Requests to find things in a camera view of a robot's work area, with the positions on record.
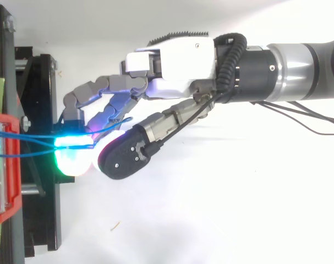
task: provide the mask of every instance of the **blue wire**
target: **blue wire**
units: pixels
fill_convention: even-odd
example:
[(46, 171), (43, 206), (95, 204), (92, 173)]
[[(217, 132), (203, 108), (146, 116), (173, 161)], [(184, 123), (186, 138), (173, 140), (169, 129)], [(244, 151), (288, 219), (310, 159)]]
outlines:
[(35, 157), (40, 156), (48, 153), (53, 153), (55, 150), (46, 150), (46, 151), (39, 151), (39, 152), (33, 152), (33, 153), (27, 153), (27, 154), (18, 154), (18, 155), (5, 155), (0, 154), (0, 158), (28, 158), (28, 157)]
[(31, 138), (19, 138), (17, 137), (18, 134), (12, 134), (10, 133), (11, 135), (2, 135), (0, 134), (0, 138), (8, 138), (8, 139), (17, 139), (17, 140), (23, 140), (23, 141), (28, 141), (28, 142), (33, 142), (33, 143), (37, 143), (37, 144), (40, 144), (42, 146), (46, 146), (46, 147), (51, 147), (51, 148), (56, 148), (55, 145), (53, 144), (49, 144), (49, 143), (46, 143), (46, 142), (43, 142), (43, 141), (40, 141), (40, 140), (37, 140), (37, 139), (31, 139)]
[(86, 135), (93, 135), (93, 134), (100, 134), (103, 132), (107, 132), (123, 123), (129, 122), (131, 121), (133, 118), (132, 117), (128, 117), (126, 119), (124, 119), (123, 121), (114, 124), (112, 126), (110, 126), (109, 128), (104, 128), (102, 130), (99, 131), (94, 131), (94, 132), (87, 132), (87, 133), (78, 133), (78, 134), (70, 134), (70, 135), (19, 135), (19, 134), (13, 134), (13, 133), (9, 133), (9, 132), (2, 132), (0, 131), (0, 136), (4, 136), (5, 138), (7, 138), (8, 136), (12, 136), (12, 138), (14, 139), (28, 139), (28, 138), (32, 138), (32, 139), (55, 139), (55, 138), (62, 138), (64, 136), (86, 136)]
[[(88, 133), (80, 133), (80, 134), (74, 134), (75, 136), (84, 136), (84, 135), (93, 135), (93, 134), (100, 134), (106, 131), (109, 131), (123, 123), (129, 122), (132, 120), (132, 117), (128, 117), (124, 119), (123, 121), (114, 124), (110, 126), (109, 128), (105, 128), (99, 131), (94, 131), (94, 132), (88, 132)], [(40, 139), (47, 139), (47, 138), (61, 138), (64, 136), (73, 136), (73, 135), (19, 135), (19, 134), (13, 134), (9, 132), (2, 132), (0, 131), (0, 138), (9, 138), (9, 139), (17, 139), (17, 140), (24, 140), (28, 142), (33, 142), (40, 144), (42, 146), (46, 147), (51, 147), (53, 149), (51, 150), (46, 150), (46, 151), (39, 151), (39, 152), (33, 152), (33, 153), (27, 153), (27, 154), (18, 154), (18, 155), (6, 155), (6, 154), (0, 154), (0, 157), (2, 158), (26, 158), (26, 157), (35, 157), (35, 156), (40, 156), (40, 155), (45, 155), (48, 153), (53, 153), (56, 150), (87, 150), (87, 149), (93, 149), (95, 147), (95, 144), (91, 145), (79, 145), (79, 146), (60, 146), (56, 147), (53, 144), (49, 144), (40, 140), (36, 140), (35, 138), (40, 138)]]
[(27, 153), (27, 154), (18, 154), (18, 155), (0, 154), (0, 158), (28, 158), (28, 157), (35, 157), (35, 156), (40, 156), (40, 155), (53, 153), (56, 150), (87, 150), (87, 149), (94, 148), (94, 146), (95, 145), (62, 146), (62, 147), (56, 147), (52, 150), (39, 151), (39, 152), (33, 152), (33, 153)]

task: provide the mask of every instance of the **green light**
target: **green light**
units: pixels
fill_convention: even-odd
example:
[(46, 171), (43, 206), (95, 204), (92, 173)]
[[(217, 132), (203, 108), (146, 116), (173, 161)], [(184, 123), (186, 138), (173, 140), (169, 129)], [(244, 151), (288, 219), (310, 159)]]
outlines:
[[(94, 141), (90, 136), (65, 136), (54, 141), (56, 147), (91, 145)], [(87, 150), (56, 150), (58, 169), (67, 176), (80, 176), (91, 166), (92, 149)]]

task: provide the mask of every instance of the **red component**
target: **red component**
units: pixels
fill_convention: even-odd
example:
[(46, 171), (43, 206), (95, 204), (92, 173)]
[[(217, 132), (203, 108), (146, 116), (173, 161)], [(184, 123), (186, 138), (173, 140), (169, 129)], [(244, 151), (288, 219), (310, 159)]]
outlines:
[[(0, 114), (0, 123), (5, 131), (19, 134), (19, 120), (16, 117)], [(6, 154), (20, 154), (20, 142), (17, 139), (6, 139)], [(22, 206), (20, 158), (6, 158), (7, 205), (6, 211), (0, 213), (0, 223), (13, 216)]]

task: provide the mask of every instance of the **ridged edge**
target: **ridged edge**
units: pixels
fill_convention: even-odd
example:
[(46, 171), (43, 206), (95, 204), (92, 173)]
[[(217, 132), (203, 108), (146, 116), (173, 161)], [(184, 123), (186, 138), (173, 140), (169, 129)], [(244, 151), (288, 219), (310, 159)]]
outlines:
[(208, 36), (209, 36), (208, 32), (189, 32), (189, 31), (173, 32), (169, 33), (168, 35), (151, 40), (147, 46), (149, 47), (176, 37), (208, 37)]

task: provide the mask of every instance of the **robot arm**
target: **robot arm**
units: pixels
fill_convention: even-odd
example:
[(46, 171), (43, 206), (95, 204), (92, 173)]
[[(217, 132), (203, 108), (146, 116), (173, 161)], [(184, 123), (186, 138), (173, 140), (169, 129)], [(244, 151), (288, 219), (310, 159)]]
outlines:
[[(144, 167), (163, 139), (183, 124), (206, 117), (215, 103), (334, 98), (334, 41), (248, 46), (229, 77), (231, 96), (221, 93), (217, 78), (232, 41), (214, 42), (205, 33), (188, 32), (151, 41), (146, 48), (127, 55), (121, 75), (100, 77), (66, 95), (64, 127), (78, 120), (83, 126), (80, 107), (103, 93), (114, 96), (104, 112), (89, 121), (93, 131), (121, 120), (140, 98), (192, 96), (152, 114), (103, 149), (98, 158), (101, 170), (113, 179), (123, 179)], [(98, 140), (100, 136), (104, 135), (94, 135)]]

